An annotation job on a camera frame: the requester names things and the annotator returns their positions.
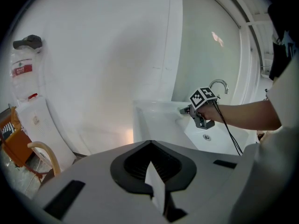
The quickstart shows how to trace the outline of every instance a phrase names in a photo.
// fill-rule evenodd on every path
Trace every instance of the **wooden chair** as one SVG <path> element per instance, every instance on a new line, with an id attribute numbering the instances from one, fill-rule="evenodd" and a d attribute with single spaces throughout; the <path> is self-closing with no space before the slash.
<path id="1" fill-rule="evenodd" d="M 10 121 L 11 115 L 1 121 L 0 129 Z M 2 149 L 17 166 L 23 167 L 32 154 L 32 149 L 27 147 L 28 143 L 31 143 L 30 138 L 21 129 L 17 129 L 3 142 Z"/>

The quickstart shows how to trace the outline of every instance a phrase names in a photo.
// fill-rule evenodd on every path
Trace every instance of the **sink basin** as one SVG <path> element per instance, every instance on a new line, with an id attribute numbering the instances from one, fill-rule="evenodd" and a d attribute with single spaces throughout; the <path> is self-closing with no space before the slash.
<path id="1" fill-rule="evenodd" d="M 201 151 L 238 155 L 224 124 L 216 122 L 208 130 L 199 129 L 189 115 L 179 113 L 189 104 L 134 101 L 134 142 L 158 140 Z M 256 131 L 228 127 L 242 150 L 256 142 Z"/>

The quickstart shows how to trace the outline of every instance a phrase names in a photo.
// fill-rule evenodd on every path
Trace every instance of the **black cable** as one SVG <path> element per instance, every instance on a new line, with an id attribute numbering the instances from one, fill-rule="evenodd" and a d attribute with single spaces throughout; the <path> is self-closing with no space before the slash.
<path id="1" fill-rule="evenodd" d="M 220 111 L 220 109 L 219 109 L 218 104 L 215 102 L 214 105 L 215 105 L 216 110 L 217 110 L 218 113 L 220 114 L 220 116 L 221 116 L 221 118 L 222 118 L 222 121 L 223 121 L 225 127 L 227 128 L 228 133 L 229 133 L 229 135 L 230 135 L 230 138 L 232 139 L 232 141 L 233 141 L 235 147 L 237 146 L 237 147 L 239 148 L 240 152 L 243 154 L 243 152 L 242 152 L 242 150 L 241 150 L 241 148 L 240 148 L 240 146 L 239 146 L 237 140 L 234 138 L 234 136 L 233 136 L 233 135 L 231 134 L 231 132 L 229 131 L 229 128 L 228 128 L 228 126 L 227 126 L 227 123 L 225 122 L 225 119 L 224 119 L 224 117 L 223 117 L 223 115 L 222 115 L 222 113 L 221 113 L 221 111 Z"/>
<path id="2" fill-rule="evenodd" d="M 240 151 L 240 152 L 243 154 L 243 152 L 242 152 L 242 150 L 241 150 L 241 148 L 240 148 L 240 146 L 239 146 L 237 140 L 234 138 L 234 136 L 233 136 L 233 135 L 231 134 L 231 132 L 229 131 L 228 125 L 227 125 L 227 123 L 226 123 L 226 121 L 225 121 L 225 119 L 224 119 L 224 117 L 223 117 L 223 115 L 222 115 L 222 113 L 221 113 L 221 111 L 220 111 L 220 109 L 219 109 L 218 104 L 217 104 L 214 100 L 213 100 L 213 104 L 214 104 L 214 107 L 215 107 L 215 109 L 217 110 L 217 112 L 220 114 L 220 117 L 221 117 L 221 119 L 222 119 L 222 121 L 223 121 L 223 123 L 224 123 L 226 129 L 228 130 L 228 134 L 229 134 L 230 138 L 232 139 L 232 142 L 233 142 L 233 144 L 234 144 L 234 147 L 236 148 L 237 153 L 240 155 L 240 153 L 239 153 L 239 151 Z"/>

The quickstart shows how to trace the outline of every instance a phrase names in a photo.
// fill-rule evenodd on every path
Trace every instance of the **faucet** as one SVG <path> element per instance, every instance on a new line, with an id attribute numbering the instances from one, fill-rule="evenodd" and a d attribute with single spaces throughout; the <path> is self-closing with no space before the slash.
<path id="1" fill-rule="evenodd" d="M 210 83 L 210 85 L 209 85 L 210 89 L 212 88 L 212 86 L 213 86 L 215 83 L 221 83 L 221 84 L 223 84 L 223 86 L 224 86 L 224 93 L 225 93 L 225 94 L 228 94 L 228 84 L 227 84 L 224 80 L 217 79 L 217 80 L 212 81 L 212 82 Z"/>

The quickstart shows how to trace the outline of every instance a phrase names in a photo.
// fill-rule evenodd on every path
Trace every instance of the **drain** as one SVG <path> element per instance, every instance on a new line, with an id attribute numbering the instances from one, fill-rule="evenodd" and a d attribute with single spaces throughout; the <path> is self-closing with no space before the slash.
<path id="1" fill-rule="evenodd" d="M 202 137 L 204 137 L 207 141 L 211 141 L 211 137 L 209 135 L 204 134 Z"/>

